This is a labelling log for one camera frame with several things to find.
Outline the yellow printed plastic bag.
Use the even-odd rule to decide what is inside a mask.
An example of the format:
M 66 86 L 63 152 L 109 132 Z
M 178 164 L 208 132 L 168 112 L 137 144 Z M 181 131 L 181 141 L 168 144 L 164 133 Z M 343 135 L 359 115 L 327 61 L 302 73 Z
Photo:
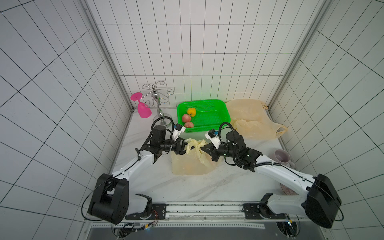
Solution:
M 208 144 L 206 140 L 187 139 L 188 143 L 184 155 L 176 155 L 171 152 L 172 173 L 174 175 L 204 175 L 215 170 L 223 158 L 217 162 L 212 161 L 212 157 L 203 152 L 201 148 Z

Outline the pink peach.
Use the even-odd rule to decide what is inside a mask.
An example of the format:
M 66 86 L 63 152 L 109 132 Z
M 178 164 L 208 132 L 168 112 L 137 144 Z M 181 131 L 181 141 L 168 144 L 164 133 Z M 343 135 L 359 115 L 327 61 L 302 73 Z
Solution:
M 187 123 L 184 124 L 184 127 L 185 128 L 193 128 L 194 124 L 192 122 L 187 122 Z
M 189 123 L 189 122 L 191 122 L 191 120 L 192 120 L 192 117 L 190 115 L 188 115 L 188 114 L 184 114 L 182 116 L 182 122 L 183 123 Z

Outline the plain beige plastic bag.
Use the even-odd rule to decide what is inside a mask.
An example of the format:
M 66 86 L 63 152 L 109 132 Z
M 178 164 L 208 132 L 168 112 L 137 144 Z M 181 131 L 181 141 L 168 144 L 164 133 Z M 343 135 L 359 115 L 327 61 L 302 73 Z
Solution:
M 240 99 L 226 103 L 231 125 L 244 138 L 274 140 L 287 132 L 287 127 L 273 122 L 268 106 L 260 100 Z

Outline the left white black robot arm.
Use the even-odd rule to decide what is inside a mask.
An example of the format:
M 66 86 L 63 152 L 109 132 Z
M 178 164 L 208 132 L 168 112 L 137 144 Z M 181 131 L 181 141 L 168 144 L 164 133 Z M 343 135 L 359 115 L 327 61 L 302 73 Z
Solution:
M 130 183 L 144 170 L 153 165 L 162 155 L 174 152 L 177 155 L 187 153 L 188 143 L 180 137 L 186 128 L 176 124 L 171 130 L 164 126 L 152 126 L 151 131 L 132 163 L 111 175 L 102 174 L 92 192 L 88 215 L 114 225 L 119 224 L 127 215 L 147 219 L 153 214 L 152 198 L 142 194 L 130 196 Z

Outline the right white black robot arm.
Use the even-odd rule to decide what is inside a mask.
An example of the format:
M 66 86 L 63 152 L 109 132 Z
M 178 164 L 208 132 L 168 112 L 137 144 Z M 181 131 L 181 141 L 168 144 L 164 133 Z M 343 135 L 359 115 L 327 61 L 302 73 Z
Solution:
M 257 213 L 264 219 L 288 214 L 309 218 L 320 227 L 330 229 L 341 212 L 342 200 L 331 180 L 322 174 L 312 176 L 277 163 L 261 152 L 246 146 L 244 138 L 236 131 L 228 132 L 226 140 L 210 130 L 205 134 L 210 140 L 201 150 L 214 162 L 220 157 L 231 158 L 235 166 L 267 176 L 293 190 L 294 196 L 266 193 L 259 201 Z

